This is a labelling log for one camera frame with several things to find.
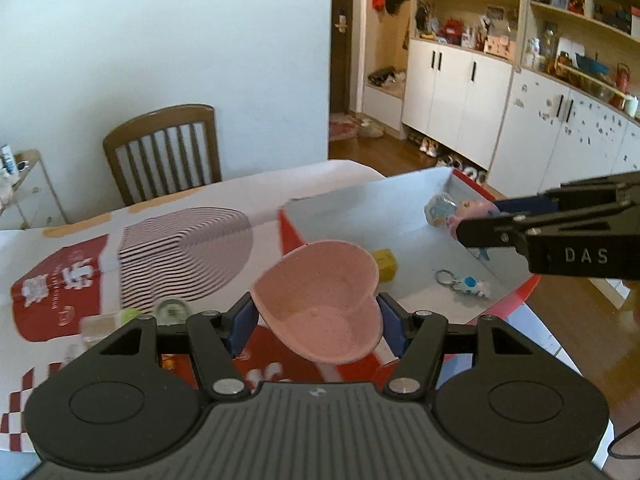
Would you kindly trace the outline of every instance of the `yellow block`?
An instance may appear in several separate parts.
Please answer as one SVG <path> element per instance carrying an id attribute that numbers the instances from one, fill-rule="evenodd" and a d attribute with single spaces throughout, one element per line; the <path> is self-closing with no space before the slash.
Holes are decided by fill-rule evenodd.
<path id="1" fill-rule="evenodd" d="M 390 282 L 396 275 L 396 270 L 398 270 L 398 262 L 396 262 L 396 257 L 391 252 L 391 249 L 378 249 L 373 251 L 371 255 L 376 259 L 380 269 L 380 281 Z"/>

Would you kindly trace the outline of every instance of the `ribbed gray surface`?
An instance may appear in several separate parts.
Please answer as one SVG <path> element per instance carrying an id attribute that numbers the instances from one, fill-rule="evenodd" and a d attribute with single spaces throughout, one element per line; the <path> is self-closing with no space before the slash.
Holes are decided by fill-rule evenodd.
<path id="1" fill-rule="evenodd" d="M 417 404 L 372 384 L 267 383 L 241 404 L 216 407 L 183 448 L 143 468 L 96 474 L 46 464 L 30 480 L 503 480 L 606 478 L 590 464 L 520 473 L 470 458 Z"/>

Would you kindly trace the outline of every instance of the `wooden chair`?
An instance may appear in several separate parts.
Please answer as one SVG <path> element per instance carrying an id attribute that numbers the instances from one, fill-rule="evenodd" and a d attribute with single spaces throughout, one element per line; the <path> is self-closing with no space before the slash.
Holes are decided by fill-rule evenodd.
<path id="1" fill-rule="evenodd" d="M 221 180 L 214 109 L 207 105 L 133 118 L 102 146 L 126 205 Z"/>

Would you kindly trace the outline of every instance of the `metal screw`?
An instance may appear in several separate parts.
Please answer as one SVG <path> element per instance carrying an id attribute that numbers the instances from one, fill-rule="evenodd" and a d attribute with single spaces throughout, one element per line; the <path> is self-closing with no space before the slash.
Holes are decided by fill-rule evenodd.
<path id="1" fill-rule="evenodd" d="M 213 383 L 213 391 L 220 395 L 235 395 L 244 390 L 244 383 L 240 379 L 228 377 Z"/>
<path id="2" fill-rule="evenodd" d="M 389 389 L 395 394 L 414 394 L 420 383 L 410 377 L 398 377 L 389 381 Z"/>

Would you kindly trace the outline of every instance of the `pink toy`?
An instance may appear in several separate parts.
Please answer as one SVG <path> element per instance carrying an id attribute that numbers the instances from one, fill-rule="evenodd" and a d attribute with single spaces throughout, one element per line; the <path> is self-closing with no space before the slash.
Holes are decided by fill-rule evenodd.
<path id="1" fill-rule="evenodd" d="M 463 202 L 456 209 L 456 213 L 447 217 L 447 226 L 449 226 L 449 234 L 454 240 L 457 240 L 456 229 L 460 222 L 466 218 L 482 218 L 484 216 L 493 216 L 500 214 L 500 210 L 493 202 L 485 202 L 480 200 L 471 200 Z"/>
<path id="2" fill-rule="evenodd" d="M 323 240 L 286 254 L 258 278 L 251 295 L 287 347 L 310 361 L 337 365 L 362 359 L 382 338 L 377 286 L 371 254 Z"/>

